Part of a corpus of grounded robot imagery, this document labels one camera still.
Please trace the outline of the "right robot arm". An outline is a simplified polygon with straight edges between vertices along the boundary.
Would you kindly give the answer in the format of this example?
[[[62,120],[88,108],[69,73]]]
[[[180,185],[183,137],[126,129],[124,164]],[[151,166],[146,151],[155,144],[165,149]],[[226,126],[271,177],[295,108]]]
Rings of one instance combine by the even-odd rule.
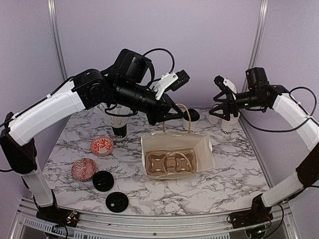
[[[296,193],[311,187],[319,179],[319,123],[312,113],[307,113],[301,103],[282,85],[271,85],[264,68],[255,67],[246,70],[248,91],[237,93],[234,84],[227,78],[216,76],[215,85],[220,93],[213,99],[219,105],[209,114],[229,121],[232,116],[241,115],[241,109],[265,112],[272,109],[296,131],[305,143],[309,154],[295,169],[295,172],[256,197],[247,219],[259,222],[266,215],[266,208],[271,208]]]

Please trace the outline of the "white paper coffee cup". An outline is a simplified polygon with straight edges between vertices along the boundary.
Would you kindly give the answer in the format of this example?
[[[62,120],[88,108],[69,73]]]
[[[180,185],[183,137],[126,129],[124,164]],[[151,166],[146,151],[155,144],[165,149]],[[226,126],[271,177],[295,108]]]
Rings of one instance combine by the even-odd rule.
[[[196,132],[198,121],[191,121],[183,119],[183,131],[185,132]]]

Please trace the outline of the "cream paper bag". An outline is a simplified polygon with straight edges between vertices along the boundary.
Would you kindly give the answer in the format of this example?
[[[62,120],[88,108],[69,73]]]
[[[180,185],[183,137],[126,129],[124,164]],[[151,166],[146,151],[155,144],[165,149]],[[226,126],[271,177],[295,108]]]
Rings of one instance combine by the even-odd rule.
[[[144,174],[153,179],[170,180],[187,177],[215,167],[209,134],[190,131],[161,131],[141,137]]]

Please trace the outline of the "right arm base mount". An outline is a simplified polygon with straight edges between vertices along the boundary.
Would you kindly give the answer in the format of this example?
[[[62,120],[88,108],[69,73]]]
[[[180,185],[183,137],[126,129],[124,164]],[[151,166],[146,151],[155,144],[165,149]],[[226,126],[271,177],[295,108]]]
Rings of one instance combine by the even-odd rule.
[[[237,229],[270,222],[274,218],[271,212],[272,207],[266,207],[261,196],[260,194],[253,198],[250,209],[230,213],[227,217],[228,223],[231,223],[232,227]]]

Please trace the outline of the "black cup lid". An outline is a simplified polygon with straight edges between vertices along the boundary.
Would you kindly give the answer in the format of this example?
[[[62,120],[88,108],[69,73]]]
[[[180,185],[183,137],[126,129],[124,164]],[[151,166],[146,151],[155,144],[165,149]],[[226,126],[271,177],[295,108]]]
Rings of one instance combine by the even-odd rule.
[[[191,122],[195,122],[195,121],[198,121],[200,119],[200,114],[195,109],[188,109],[188,111],[185,111],[184,114],[183,114],[183,118],[186,121],[189,121],[189,117],[188,116],[190,116]]]

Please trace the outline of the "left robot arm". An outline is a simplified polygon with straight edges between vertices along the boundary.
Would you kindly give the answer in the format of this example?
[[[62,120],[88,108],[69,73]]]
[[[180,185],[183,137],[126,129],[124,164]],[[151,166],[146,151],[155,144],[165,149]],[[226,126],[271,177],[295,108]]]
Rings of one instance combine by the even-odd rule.
[[[189,81],[188,74],[170,70],[159,80],[146,54],[123,49],[103,71],[88,69],[65,80],[51,94],[19,113],[8,113],[2,123],[0,145],[12,170],[18,173],[51,221],[63,217],[53,191],[37,167],[34,137],[56,122],[101,103],[122,105],[132,115],[145,113],[149,124],[180,119],[182,111],[168,96]]]

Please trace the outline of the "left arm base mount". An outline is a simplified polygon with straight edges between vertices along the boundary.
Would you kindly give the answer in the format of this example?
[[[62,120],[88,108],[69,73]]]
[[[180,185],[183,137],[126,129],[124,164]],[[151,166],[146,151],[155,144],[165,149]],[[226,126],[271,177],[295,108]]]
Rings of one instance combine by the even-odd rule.
[[[62,226],[76,227],[78,224],[79,212],[77,210],[69,210],[57,206],[57,201],[53,190],[51,190],[53,197],[53,205],[48,207],[41,207],[38,205],[33,196],[34,204],[37,207],[36,217],[52,223],[59,223]]]

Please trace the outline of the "brown cardboard cup carrier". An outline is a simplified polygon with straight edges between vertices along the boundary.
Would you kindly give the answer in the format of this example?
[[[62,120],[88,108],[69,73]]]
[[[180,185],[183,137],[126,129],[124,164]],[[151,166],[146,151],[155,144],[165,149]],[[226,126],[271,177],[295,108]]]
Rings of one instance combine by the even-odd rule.
[[[146,173],[160,177],[171,174],[195,173],[197,159],[193,151],[150,151],[145,156]]]

